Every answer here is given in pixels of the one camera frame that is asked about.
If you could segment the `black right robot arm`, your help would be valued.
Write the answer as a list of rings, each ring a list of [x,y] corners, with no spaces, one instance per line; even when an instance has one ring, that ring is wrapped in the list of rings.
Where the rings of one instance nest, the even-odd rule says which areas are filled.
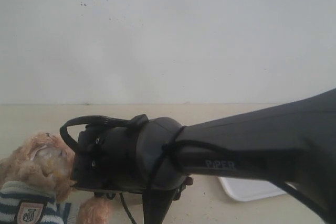
[[[163,222],[192,174],[270,182],[335,223],[335,90],[190,126],[81,116],[60,134],[75,188],[140,194],[145,223]]]

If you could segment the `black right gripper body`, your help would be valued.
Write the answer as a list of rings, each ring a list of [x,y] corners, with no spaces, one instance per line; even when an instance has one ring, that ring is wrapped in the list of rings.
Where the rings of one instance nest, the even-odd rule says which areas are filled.
[[[75,156],[71,178],[82,191],[143,191],[136,145],[140,131],[126,127],[87,125],[78,144],[85,153]]]

